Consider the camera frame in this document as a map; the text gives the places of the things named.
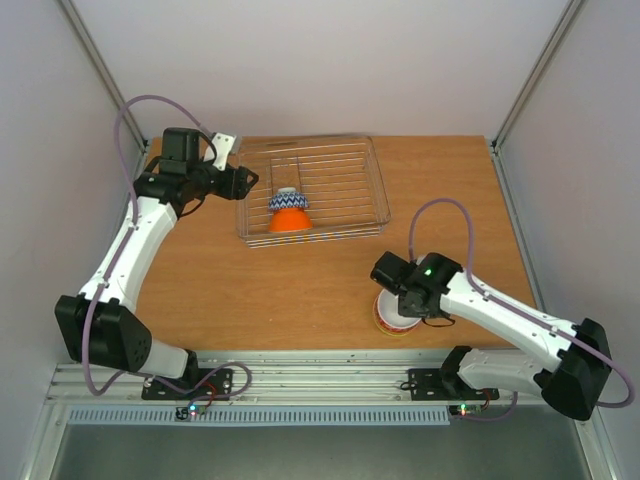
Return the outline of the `wire dish rack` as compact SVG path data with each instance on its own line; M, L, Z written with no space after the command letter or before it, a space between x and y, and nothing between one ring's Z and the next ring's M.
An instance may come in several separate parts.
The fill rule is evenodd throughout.
M375 236L391 220L373 140L368 136L315 136L246 144L237 163L259 176L236 209L238 236L250 247ZM274 197L292 193L311 227L272 232Z

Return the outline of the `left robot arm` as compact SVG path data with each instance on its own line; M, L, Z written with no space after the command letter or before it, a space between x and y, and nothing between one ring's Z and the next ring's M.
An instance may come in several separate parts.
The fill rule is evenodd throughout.
M190 214L188 204L208 196L243 200L257 184L258 174L228 162L239 144L229 134L166 129L160 155L132 183L131 203L96 272L78 294L57 301L64 343L93 395L105 394L113 382L96 386L92 366L149 379L179 398L192 397L206 382L195 352L155 339L135 312L148 270L168 233Z

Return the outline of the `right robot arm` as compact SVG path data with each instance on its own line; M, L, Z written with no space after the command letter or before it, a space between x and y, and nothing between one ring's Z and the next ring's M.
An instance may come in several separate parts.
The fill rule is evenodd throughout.
M371 279L381 286L378 314L386 323L461 317L501 337L512 351L454 347L439 369L451 399L501 389L542 398L573 420L589 419L611 374L604 327L555 318L483 284L438 253L406 261L385 252Z

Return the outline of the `blue patterned bowl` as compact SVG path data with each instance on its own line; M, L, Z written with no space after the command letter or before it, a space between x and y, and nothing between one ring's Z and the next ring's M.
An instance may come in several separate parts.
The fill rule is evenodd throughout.
M277 212L284 209L297 208L306 210L309 208L307 197L295 187L280 188L269 200L268 210Z

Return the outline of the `white bowl orange outside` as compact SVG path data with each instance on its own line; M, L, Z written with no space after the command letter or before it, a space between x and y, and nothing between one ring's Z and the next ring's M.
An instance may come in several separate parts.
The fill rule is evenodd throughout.
M270 233L306 231L313 227L312 221L302 208L292 207L275 211L269 223Z

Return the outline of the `red patterned bowl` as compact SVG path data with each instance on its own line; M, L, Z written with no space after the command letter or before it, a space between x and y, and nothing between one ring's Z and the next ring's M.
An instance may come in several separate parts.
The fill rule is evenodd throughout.
M420 318L404 317L398 313L398 298L386 290L382 290L373 305L374 321L380 330L413 330L420 323Z

